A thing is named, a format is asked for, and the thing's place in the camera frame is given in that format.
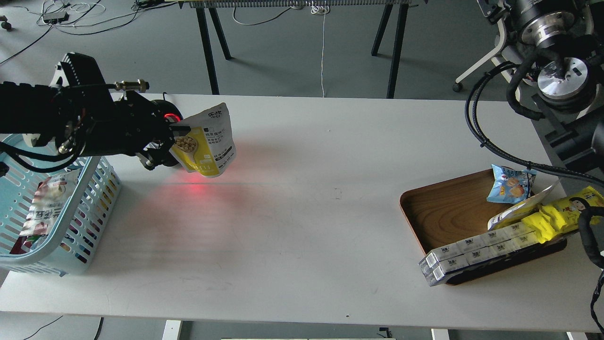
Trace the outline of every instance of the black table leg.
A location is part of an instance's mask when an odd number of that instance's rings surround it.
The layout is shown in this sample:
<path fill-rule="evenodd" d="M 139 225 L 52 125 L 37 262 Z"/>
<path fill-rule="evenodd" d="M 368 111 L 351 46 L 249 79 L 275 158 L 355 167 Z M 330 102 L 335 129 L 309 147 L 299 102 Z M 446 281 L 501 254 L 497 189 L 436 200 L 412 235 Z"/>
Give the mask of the black table leg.
<path fill-rule="evenodd" d="M 373 42 L 373 48 L 371 49 L 371 55 L 374 57 L 378 55 L 379 46 L 382 43 L 384 31 L 386 30 L 386 25 L 388 24 L 388 19 L 390 19 L 391 12 L 392 5 L 386 5 L 384 7 L 384 12 L 382 13 L 382 20 L 380 20 L 379 27 L 377 28 L 376 40 Z"/>
<path fill-rule="evenodd" d="M 407 22 L 407 12 L 409 4 L 399 5 L 399 20 L 396 23 L 396 35 L 394 37 L 394 51 L 392 53 L 392 64 L 390 66 L 390 78 L 388 80 L 388 94 L 386 98 L 394 98 L 394 89 L 396 88 L 396 77 L 399 74 L 400 51 L 403 48 L 403 37 L 405 35 L 405 25 Z"/>
<path fill-rule="evenodd" d="M 222 53 L 225 55 L 226 60 L 231 60 L 233 57 L 231 57 L 231 52 L 228 50 L 227 40 L 225 39 L 225 33 L 220 24 L 220 18 L 218 18 L 218 12 L 216 11 L 216 8 L 213 7 L 208 8 L 208 10 L 210 11 L 216 34 L 218 34 L 218 41 L 220 42 L 220 47 L 222 47 Z"/>
<path fill-rule="evenodd" d="M 210 88 L 212 94 L 220 94 L 218 91 L 218 80 L 216 79 L 216 67 L 214 66 L 214 57 L 212 56 L 212 46 L 210 44 L 210 35 L 208 34 L 208 23 L 205 20 L 205 11 L 203 7 L 195 9 L 197 12 L 197 22 L 199 32 L 201 33 L 201 44 L 204 48 L 205 64 L 208 67 L 208 77 L 210 78 Z"/>

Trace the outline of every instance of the wooden tray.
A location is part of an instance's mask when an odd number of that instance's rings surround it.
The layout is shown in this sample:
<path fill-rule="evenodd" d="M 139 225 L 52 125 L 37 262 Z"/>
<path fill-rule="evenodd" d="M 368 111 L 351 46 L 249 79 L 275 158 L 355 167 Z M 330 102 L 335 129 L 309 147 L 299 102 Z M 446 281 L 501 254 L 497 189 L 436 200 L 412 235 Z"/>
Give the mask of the wooden tray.
<path fill-rule="evenodd" d="M 400 196 L 400 208 L 424 255 L 445 244 L 485 233 L 489 219 L 512 206 L 487 202 L 494 181 L 493 170 L 488 169 L 413 189 Z M 535 244 L 505 260 L 456 275 L 447 284 L 460 284 L 558 252 L 566 244 L 566 239 Z"/>

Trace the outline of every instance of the plastic basket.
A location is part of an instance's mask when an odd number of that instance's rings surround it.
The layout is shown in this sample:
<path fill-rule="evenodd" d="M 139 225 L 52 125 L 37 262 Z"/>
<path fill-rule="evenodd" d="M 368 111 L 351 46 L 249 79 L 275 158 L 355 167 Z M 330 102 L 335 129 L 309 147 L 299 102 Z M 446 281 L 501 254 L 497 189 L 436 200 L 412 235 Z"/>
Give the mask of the plastic basket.
<path fill-rule="evenodd" d="M 41 154 L 56 154 L 54 148 L 30 148 L 22 136 L 8 136 L 5 143 Z M 68 199 L 44 243 L 22 255 L 10 254 L 31 205 L 38 184 L 48 176 L 32 172 L 6 154 L 0 155 L 10 170 L 0 178 L 0 266 L 22 273 L 52 273 L 64 276 L 84 272 L 98 248 L 107 221 L 120 193 L 120 179 L 105 157 L 79 157 L 74 166 L 82 170 L 74 194 Z M 49 168 L 51 162 L 31 160 Z"/>

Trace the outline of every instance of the yellow snack bag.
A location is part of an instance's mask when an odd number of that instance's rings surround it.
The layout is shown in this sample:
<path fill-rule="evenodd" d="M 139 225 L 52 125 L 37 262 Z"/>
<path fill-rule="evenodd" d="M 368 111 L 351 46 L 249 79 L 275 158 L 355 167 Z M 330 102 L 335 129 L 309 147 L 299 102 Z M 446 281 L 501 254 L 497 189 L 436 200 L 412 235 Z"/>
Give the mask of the yellow snack bag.
<path fill-rule="evenodd" d="M 579 224 L 579 215 L 585 209 L 582 201 L 586 201 L 592 207 L 604 207 L 604 198 L 593 187 L 579 191 L 578 193 L 553 201 L 540 208 L 522 222 L 535 230 L 535 235 L 540 243 L 552 240 L 555 236 L 576 230 Z M 597 224 L 599 219 L 594 217 L 591 224 Z"/>
<path fill-rule="evenodd" d="M 170 148 L 170 153 L 188 172 L 217 177 L 235 159 L 233 130 L 226 104 L 218 104 L 174 125 L 191 128 L 185 136 L 176 137 Z"/>

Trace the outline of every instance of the blue snack bag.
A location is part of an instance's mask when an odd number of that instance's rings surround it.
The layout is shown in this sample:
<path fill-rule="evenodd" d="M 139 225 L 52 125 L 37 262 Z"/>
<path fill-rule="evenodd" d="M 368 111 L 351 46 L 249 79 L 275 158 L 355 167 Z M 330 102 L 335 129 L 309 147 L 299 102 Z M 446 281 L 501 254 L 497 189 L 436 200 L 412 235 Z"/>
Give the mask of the blue snack bag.
<path fill-rule="evenodd" d="M 537 172 L 534 170 L 516 171 L 506 166 L 491 164 L 495 184 L 487 201 L 493 203 L 516 204 L 530 196 L 530 189 Z"/>

